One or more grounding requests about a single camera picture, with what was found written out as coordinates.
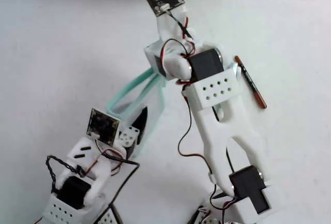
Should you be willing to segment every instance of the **robotic arm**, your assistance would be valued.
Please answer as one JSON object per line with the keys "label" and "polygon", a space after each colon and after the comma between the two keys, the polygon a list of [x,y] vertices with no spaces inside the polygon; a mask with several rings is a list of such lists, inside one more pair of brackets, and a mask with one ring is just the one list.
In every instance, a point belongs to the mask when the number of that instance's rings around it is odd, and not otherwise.
{"label": "robotic arm", "polygon": [[[184,0],[148,2],[157,17],[160,35],[158,41],[145,48],[152,68],[108,104],[107,114],[92,109],[88,138],[79,140],[66,162],[48,157],[53,187],[40,223],[122,223],[114,201],[139,167],[130,159],[137,154],[163,110],[161,87],[166,80],[173,79],[183,85],[182,95],[204,143],[203,156],[214,184],[214,191],[202,201],[189,223],[201,224],[207,220],[258,223],[280,205],[260,150],[263,140],[251,128],[240,96],[237,63],[225,61],[216,46],[195,37],[188,25]],[[120,100],[142,82],[147,84],[137,99],[124,110],[116,111]],[[234,170],[229,164],[230,141],[245,151],[249,165]],[[50,167],[50,159],[66,167],[58,179]],[[107,188],[111,177],[125,163],[136,168],[113,197]]]}

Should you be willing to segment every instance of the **pen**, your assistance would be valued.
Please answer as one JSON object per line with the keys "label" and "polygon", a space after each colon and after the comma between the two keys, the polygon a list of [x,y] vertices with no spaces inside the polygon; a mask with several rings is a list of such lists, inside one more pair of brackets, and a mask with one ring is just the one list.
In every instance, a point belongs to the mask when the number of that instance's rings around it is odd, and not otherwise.
{"label": "pen", "polygon": [[234,57],[234,60],[238,63],[238,65],[241,67],[242,72],[244,74],[244,77],[246,78],[246,81],[248,82],[250,88],[253,91],[254,94],[254,98],[257,101],[257,103],[259,104],[259,106],[262,109],[266,109],[267,108],[267,104],[265,103],[265,101],[263,100],[263,97],[261,96],[258,88],[256,87],[256,85],[254,84],[252,78],[250,77],[250,75],[248,74],[243,62],[240,60],[240,58],[238,56]]}

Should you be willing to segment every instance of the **white surface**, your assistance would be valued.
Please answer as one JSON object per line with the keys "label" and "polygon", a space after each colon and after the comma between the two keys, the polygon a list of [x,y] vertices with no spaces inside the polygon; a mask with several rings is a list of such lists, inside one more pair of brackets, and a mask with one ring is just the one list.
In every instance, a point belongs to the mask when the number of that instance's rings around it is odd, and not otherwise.
{"label": "white surface", "polygon": [[[328,223],[331,0],[186,2],[197,34],[239,55],[268,104],[260,110],[244,89],[288,207],[269,223]],[[65,158],[91,108],[148,68],[156,19],[145,0],[0,0],[0,10],[0,223],[33,223],[51,189],[46,155]],[[141,168],[116,200],[125,224],[185,223],[213,189],[205,164],[176,151],[188,113],[179,86],[165,92]],[[195,125],[182,148],[202,151]]]}

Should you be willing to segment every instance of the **teal plastic strip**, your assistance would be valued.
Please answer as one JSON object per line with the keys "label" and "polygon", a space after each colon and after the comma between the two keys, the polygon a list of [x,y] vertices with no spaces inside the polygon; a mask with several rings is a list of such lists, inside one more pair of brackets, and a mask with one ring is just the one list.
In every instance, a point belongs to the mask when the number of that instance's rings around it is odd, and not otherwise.
{"label": "teal plastic strip", "polygon": [[[133,101],[129,107],[127,107],[122,113],[114,113],[113,108],[123,99],[131,90],[133,90],[135,87],[143,83],[145,80],[151,78],[152,79],[148,82],[148,84],[144,87],[144,89],[141,91],[138,98]],[[107,104],[107,113],[111,114],[114,117],[117,117],[119,119],[125,119],[127,116],[129,116],[136,108],[139,106],[140,102],[144,99],[144,97],[153,89],[154,86],[156,86],[158,83],[158,93],[161,96],[162,101],[162,108],[164,108],[164,97],[162,93],[162,82],[164,81],[163,77],[160,76],[157,73],[154,73],[154,70],[152,68],[148,69],[138,77],[136,77],[134,80],[132,80],[129,84],[127,84],[108,104]]]}

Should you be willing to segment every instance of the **wire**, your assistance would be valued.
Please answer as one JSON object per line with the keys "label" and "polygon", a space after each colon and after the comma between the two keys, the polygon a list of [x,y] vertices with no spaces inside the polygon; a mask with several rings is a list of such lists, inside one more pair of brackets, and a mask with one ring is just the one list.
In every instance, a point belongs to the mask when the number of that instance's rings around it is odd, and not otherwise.
{"label": "wire", "polygon": [[168,73],[168,71],[166,70],[166,68],[164,67],[164,59],[163,59],[163,57],[164,57],[164,52],[165,52],[166,44],[167,44],[169,41],[175,41],[175,42],[177,42],[178,44],[180,44],[180,45],[183,47],[184,51],[185,51],[185,54],[183,54],[183,55],[186,56],[186,57],[189,56],[189,53],[188,53],[186,47],[185,47],[180,41],[178,41],[178,40],[176,40],[176,39],[173,39],[173,38],[166,40],[165,43],[163,44],[163,46],[162,46],[162,48],[161,48],[161,52],[160,52],[161,65],[162,65],[162,68],[163,68],[163,70],[165,71],[166,74],[169,74],[169,73]]}
{"label": "wire", "polygon": [[200,221],[200,224],[202,224],[202,223],[206,223],[206,220],[208,219],[208,217],[210,216],[210,214],[211,214],[212,212],[209,210],[208,212],[207,212],[207,214],[205,214],[205,216],[202,218],[202,220]]}
{"label": "wire", "polygon": [[115,176],[115,175],[119,174],[120,171],[121,171],[121,167],[118,167],[117,171],[114,172],[113,174],[111,174],[111,176]]}
{"label": "wire", "polygon": [[58,189],[56,189],[55,187],[55,183],[56,183],[56,175],[53,172],[53,169],[50,165],[50,160],[54,159],[55,161],[57,161],[58,163],[62,164],[64,167],[66,167],[67,169],[69,169],[71,172],[78,174],[80,177],[84,177],[86,176],[86,173],[83,170],[78,170],[75,169],[74,167],[72,167],[71,165],[65,163],[63,160],[53,156],[53,155],[49,155],[46,158],[46,166],[51,174],[51,178],[52,178],[52,191],[51,192],[58,192]]}
{"label": "wire", "polygon": [[228,159],[228,162],[229,162],[229,165],[230,165],[231,171],[232,171],[232,173],[233,173],[233,172],[234,172],[234,169],[233,169],[233,166],[232,166],[232,163],[231,163],[231,159],[230,159],[230,155],[229,155],[228,149],[227,149],[227,159]]}
{"label": "wire", "polygon": [[115,196],[113,197],[113,199],[111,200],[111,202],[108,204],[107,208],[101,213],[101,215],[99,215],[99,217],[94,221],[94,224],[97,224],[99,220],[102,219],[102,217],[104,216],[104,214],[112,207],[114,201],[116,200],[116,198],[118,197],[120,191],[122,190],[122,188],[124,187],[124,185],[129,181],[129,179],[132,177],[132,175],[136,172],[136,170],[140,167],[140,164],[135,162],[135,161],[131,161],[131,160],[127,160],[127,159],[122,159],[122,158],[117,158],[115,156],[109,155],[106,153],[107,150],[111,150],[111,149],[106,149],[105,151],[103,151],[101,153],[102,156],[106,157],[107,159],[110,160],[115,160],[118,162],[123,162],[123,163],[127,163],[129,165],[135,165],[136,167],[130,172],[130,174],[125,178],[125,180],[122,182],[122,184],[120,185],[120,187],[118,188]]}
{"label": "wire", "polygon": [[[108,149],[102,151],[102,150],[100,149],[100,147],[98,146],[98,143],[97,143],[98,141],[97,141],[97,139],[93,139],[93,140],[94,140],[94,143],[95,143],[96,147],[97,147],[98,150],[100,151],[100,156],[101,156],[101,154],[102,154],[103,152],[109,150],[109,151],[115,153],[117,156],[119,156],[119,157],[121,157],[121,158],[124,159],[124,157],[122,156],[122,154],[121,154],[120,152],[118,152],[117,150],[113,149],[113,148],[108,148]],[[117,170],[118,168],[121,167],[121,165],[122,165],[122,162],[120,162],[117,166],[115,166],[115,168],[113,168],[111,171],[113,172],[113,171]]]}
{"label": "wire", "polygon": [[172,13],[170,12],[170,10],[167,10],[166,13],[172,18],[175,20],[175,22],[177,22],[178,26],[181,28],[182,32],[189,38],[193,39],[192,36],[190,35],[190,33],[187,31],[186,27],[184,27],[181,22],[175,17],[172,15]]}
{"label": "wire", "polygon": [[214,191],[213,191],[213,193],[211,194],[211,196],[210,196],[210,198],[209,198],[209,203],[211,204],[211,206],[212,206],[213,208],[215,208],[215,209],[217,209],[217,210],[222,210],[222,211],[223,211],[223,210],[226,210],[226,209],[228,209],[233,203],[235,203],[237,199],[236,199],[236,197],[234,197],[230,202],[226,202],[226,203],[227,203],[226,206],[223,206],[223,207],[217,207],[217,206],[213,205],[212,199],[213,199],[213,197],[214,197],[214,195],[215,195],[216,187],[217,187],[217,185],[214,184]]}
{"label": "wire", "polygon": [[39,220],[37,220],[35,223],[33,223],[33,224],[37,224],[37,223],[40,223],[40,221],[41,221],[41,219],[43,218],[43,216],[41,216],[40,218],[39,218]]}
{"label": "wire", "polygon": [[200,158],[202,158],[202,159],[205,161],[206,165],[208,166],[208,169],[209,169],[210,174],[212,174],[212,173],[213,173],[213,172],[212,172],[212,169],[211,169],[211,167],[209,166],[209,164],[208,164],[208,162],[207,162],[207,160],[205,159],[204,156],[202,156],[202,155],[199,154],[199,153],[183,154],[183,153],[180,151],[180,144],[181,144],[181,142],[183,141],[183,139],[186,137],[186,135],[189,133],[189,131],[191,130],[191,127],[192,127],[192,114],[191,114],[191,107],[190,107],[190,104],[188,103],[187,98],[185,98],[185,102],[186,102],[186,104],[187,104],[188,112],[189,112],[189,115],[190,115],[190,124],[189,124],[189,127],[188,127],[187,131],[184,133],[184,135],[181,137],[181,139],[180,139],[179,142],[178,142],[178,146],[177,146],[178,153],[179,153],[181,156],[183,156],[183,157],[200,157]]}
{"label": "wire", "polygon": [[[188,17],[185,18],[185,28],[188,26]],[[182,33],[182,39],[185,39],[185,33]]]}

